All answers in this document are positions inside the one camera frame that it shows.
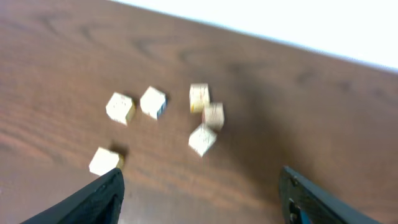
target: brown wooden surface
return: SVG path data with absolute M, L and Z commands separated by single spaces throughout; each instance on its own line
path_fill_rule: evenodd
M 191 83 L 226 124 L 200 158 Z M 114 91 L 155 86 L 159 121 L 111 121 Z M 288 164 L 365 214 L 398 223 L 398 77 L 106 1 L 0 0 L 0 223 L 96 178 L 98 146 L 129 147 L 121 223 L 281 223 Z

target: wooden cube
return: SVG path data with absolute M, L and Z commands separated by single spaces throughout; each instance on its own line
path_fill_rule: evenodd
M 209 86 L 206 83 L 192 84 L 189 91 L 191 113 L 202 112 L 210 104 Z
M 123 164 L 124 158 L 122 155 L 99 147 L 88 167 L 90 172 L 101 176 L 113 168 L 121 169 Z
M 199 125 L 189 137 L 189 146 L 194 149 L 200 156 L 203 156 L 205 152 L 214 144 L 217 139 L 216 133 L 210 128 L 207 128 L 205 124 Z
M 140 99 L 140 107 L 142 112 L 154 119 L 158 119 L 166 108 L 166 94 L 161 91 L 149 87 Z
M 120 93 L 113 93 L 113 96 L 106 105 L 108 116 L 112 120 L 124 125 L 127 125 L 127 122 L 131 120 L 135 111 L 136 107 L 132 99 Z
M 224 125 L 224 109 L 222 103 L 211 103 L 203 110 L 203 123 L 213 130 L 221 130 Z

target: cube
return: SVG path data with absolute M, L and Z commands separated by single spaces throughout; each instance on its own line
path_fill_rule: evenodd
M 132 99 L 120 93 L 113 93 L 106 105 L 106 113 L 108 116 L 112 120 L 124 125 L 127 125 L 127 122 L 131 120 L 135 111 L 136 107 Z
M 189 137 L 189 146 L 194 149 L 200 156 L 203 156 L 205 152 L 214 144 L 217 139 L 216 133 L 210 128 L 207 128 L 205 124 L 199 125 Z
M 88 167 L 90 172 L 101 176 L 113 168 L 121 169 L 123 164 L 124 158 L 122 155 L 99 147 Z
M 221 130 L 224 125 L 224 109 L 222 103 L 211 103 L 203 110 L 203 123 L 213 130 Z
M 209 86 L 206 83 L 192 84 L 189 91 L 191 113 L 202 112 L 210 104 Z
M 158 119 L 166 108 L 166 94 L 150 86 L 140 99 L 142 112 Z

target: white wall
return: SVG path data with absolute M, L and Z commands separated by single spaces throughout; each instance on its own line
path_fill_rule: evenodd
M 398 1 L 116 0 L 398 71 Z

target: wood grain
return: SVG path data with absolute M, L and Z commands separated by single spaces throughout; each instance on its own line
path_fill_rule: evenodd
M 226 113 L 204 158 L 187 144 L 201 82 Z M 114 91 L 149 85 L 170 100 L 158 122 L 107 117 Z M 396 74 L 114 2 L 0 0 L 0 222 L 91 182 L 96 149 L 116 142 L 121 223 L 282 223 L 286 164 L 398 223 L 397 94 Z

